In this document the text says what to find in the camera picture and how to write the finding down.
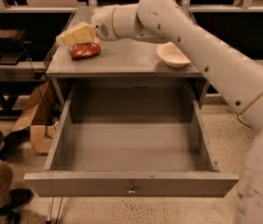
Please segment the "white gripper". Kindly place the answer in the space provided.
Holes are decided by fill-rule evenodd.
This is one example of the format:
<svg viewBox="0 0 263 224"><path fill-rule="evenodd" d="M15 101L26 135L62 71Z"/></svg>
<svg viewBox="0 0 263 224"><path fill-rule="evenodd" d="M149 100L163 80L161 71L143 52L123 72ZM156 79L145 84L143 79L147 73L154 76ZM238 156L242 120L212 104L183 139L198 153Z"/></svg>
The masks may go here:
<svg viewBox="0 0 263 224"><path fill-rule="evenodd" d="M95 8L91 17L91 24L94 28L88 23L80 22L57 35L57 44L59 46L69 46L90 43L94 40L96 34L104 41L118 40L113 27L113 14L115 8L115 6Z"/></svg>

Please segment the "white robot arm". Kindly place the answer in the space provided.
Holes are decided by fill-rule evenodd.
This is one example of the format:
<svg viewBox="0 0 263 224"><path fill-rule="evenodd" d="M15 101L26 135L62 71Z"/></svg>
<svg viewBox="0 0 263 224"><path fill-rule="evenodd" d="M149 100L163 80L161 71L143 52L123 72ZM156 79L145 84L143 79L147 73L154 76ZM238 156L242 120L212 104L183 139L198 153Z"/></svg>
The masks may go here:
<svg viewBox="0 0 263 224"><path fill-rule="evenodd" d="M96 37L174 43L257 131L242 170L235 223L263 224L263 66L195 24L174 0L96 8L90 24L80 22L56 41L71 46Z"/></svg>

